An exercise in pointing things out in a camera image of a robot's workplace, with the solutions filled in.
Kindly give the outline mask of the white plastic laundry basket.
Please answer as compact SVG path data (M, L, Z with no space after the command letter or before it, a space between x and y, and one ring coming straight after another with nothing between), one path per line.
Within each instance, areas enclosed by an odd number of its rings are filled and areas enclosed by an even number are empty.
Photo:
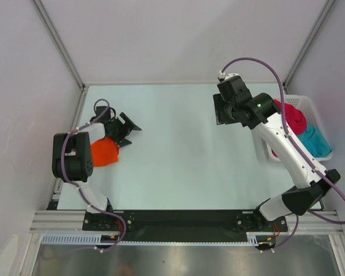
M291 130L317 161L330 160L333 152L312 101L301 95L285 95L284 101L286 121L290 124Z

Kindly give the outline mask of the red t-shirt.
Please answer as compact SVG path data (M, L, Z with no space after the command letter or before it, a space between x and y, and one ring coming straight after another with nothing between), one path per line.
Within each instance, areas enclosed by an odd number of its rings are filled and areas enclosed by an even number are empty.
M291 104L285 103L285 118L288 126L291 128L293 133L299 138L299 140L304 143L304 134L307 130L307 122L303 113L296 109Z

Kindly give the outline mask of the orange t-shirt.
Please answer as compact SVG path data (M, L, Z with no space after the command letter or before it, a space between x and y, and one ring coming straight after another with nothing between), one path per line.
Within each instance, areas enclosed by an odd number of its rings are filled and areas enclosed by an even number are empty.
M97 140L91 145L94 167L105 167L118 162L119 146L109 137Z

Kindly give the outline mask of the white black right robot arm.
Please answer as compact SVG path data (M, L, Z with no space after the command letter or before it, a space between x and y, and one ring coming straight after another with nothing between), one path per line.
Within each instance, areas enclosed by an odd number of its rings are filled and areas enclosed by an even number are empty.
M275 152L293 180L293 187L256 207L254 225L266 231L288 214L302 216L324 197L341 176L313 158L298 137L284 128L279 105L266 93L253 97L238 74L221 76L213 96L216 123L240 123Z

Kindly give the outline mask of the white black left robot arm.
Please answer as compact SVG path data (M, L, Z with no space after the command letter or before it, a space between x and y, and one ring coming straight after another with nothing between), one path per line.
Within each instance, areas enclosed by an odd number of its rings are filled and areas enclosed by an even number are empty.
M75 188L86 204L86 212L95 214L95 222L104 230L116 222L110 200L91 184L96 167L118 162L122 147L131 145L127 137L142 129L125 113L117 114L109 105L94 106L94 116L67 133L57 133L52 144L52 173Z

